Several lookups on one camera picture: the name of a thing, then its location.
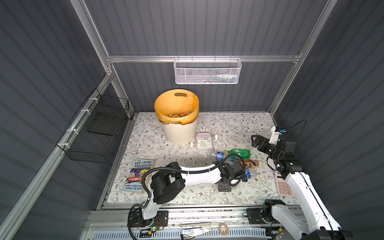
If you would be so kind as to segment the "brown tea bottle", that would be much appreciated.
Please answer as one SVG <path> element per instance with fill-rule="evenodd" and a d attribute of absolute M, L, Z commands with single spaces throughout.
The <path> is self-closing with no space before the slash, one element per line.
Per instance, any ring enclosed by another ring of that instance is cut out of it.
<path fill-rule="evenodd" d="M 182 117 L 190 115 L 191 113 L 192 113 L 191 111 L 187 111 L 187 112 L 184 112 L 184 113 L 181 113 L 178 115 L 171 114 L 171 115 L 169 115 L 169 118 L 182 118 Z"/>

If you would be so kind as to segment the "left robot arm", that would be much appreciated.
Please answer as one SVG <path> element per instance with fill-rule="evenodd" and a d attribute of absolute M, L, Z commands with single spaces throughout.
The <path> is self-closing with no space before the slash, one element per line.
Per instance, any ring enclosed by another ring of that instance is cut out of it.
<path fill-rule="evenodd" d="M 229 154 L 206 167 L 186 168 L 178 162 L 165 167 L 146 169 L 136 178 L 128 179 L 125 187 L 141 184 L 139 190 L 147 193 L 143 204 L 132 206 L 128 220 L 131 226 L 148 226 L 157 218 L 162 205 L 172 201 L 185 187 L 199 184 L 218 184 L 234 187 L 247 180 L 247 165 L 241 155 Z"/>

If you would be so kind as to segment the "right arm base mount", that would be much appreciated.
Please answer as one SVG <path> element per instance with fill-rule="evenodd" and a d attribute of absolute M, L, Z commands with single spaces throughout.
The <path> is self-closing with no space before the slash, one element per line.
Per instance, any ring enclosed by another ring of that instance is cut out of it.
<path fill-rule="evenodd" d="M 243 213 L 243 217 L 247 218 L 251 225 L 270 224 L 264 218 L 263 208 L 247 208 Z"/>

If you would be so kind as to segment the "clear bottle blue label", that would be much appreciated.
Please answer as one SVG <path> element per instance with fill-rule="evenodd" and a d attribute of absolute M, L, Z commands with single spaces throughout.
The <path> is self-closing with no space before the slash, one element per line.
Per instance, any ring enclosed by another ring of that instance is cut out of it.
<path fill-rule="evenodd" d="M 256 168 L 246 168 L 245 176 L 247 177 L 248 181 L 256 178 L 257 177 L 257 169 Z"/>
<path fill-rule="evenodd" d="M 210 155 L 215 159 L 216 162 L 222 162 L 228 158 L 229 152 L 228 151 L 225 151 L 225 152 L 214 151 L 214 152 L 210 153 Z"/>

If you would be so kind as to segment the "green plastic bottle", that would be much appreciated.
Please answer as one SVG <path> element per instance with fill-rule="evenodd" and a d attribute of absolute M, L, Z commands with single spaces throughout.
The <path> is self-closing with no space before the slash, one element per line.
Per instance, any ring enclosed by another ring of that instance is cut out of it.
<path fill-rule="evenodd" d="M 241 156 L 243 159 L 250 159 L 251 157 L 251 151 L 247 149 L 232 149 L 228 151 L 228 154 L 237 154 Z"/>

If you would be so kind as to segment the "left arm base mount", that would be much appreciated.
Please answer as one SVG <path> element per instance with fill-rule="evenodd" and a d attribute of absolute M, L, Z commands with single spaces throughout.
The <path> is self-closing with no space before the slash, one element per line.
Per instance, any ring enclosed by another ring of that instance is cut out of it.
<path fill-rule="evenodd" d="M 133 210 L 128 217 L 129 226 L 133 228 L 167 227 L 168 219 L 168 211 L 158 211 L 154 218 L 144 219 L 141 210 Z"/>

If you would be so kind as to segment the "brown coffee bottle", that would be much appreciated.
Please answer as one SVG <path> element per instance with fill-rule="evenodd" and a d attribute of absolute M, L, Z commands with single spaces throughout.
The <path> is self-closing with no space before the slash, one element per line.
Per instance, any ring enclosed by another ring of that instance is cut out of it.
<path fill-rule="evenodd" d="M 232 163 L 235 163 L 235 162 L 239 162 L 240 164 L 243 164 L 242 160 L 238 159 L 238 158 L 231 158 L 231 162 Z M 255 160 L 247 160 L 247 159 L 244 159 L 244 163 L 245 163 L 245 166 L 247 168 L 256 168 L 258 167 L 260 164 L 258 161 L 255 161 Z"/>

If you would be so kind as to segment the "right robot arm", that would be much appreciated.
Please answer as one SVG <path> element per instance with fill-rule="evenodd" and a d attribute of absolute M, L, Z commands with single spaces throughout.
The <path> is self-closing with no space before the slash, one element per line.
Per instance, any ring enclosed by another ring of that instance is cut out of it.
<path fill-rule="evenodd" d="M 294 192 L 306 221 L 300 220 L 282 200 L 265 200 L 261 215 L 266 223 L 278 222 L 296 240 L 353 240 L 326 208 L 316 192 L 302 163 L 296 160 L 294 142 L 274 133 L 270 140 L 260 135 L 251 137 L 252 146 L 273 160 L 278 171 Z"/>

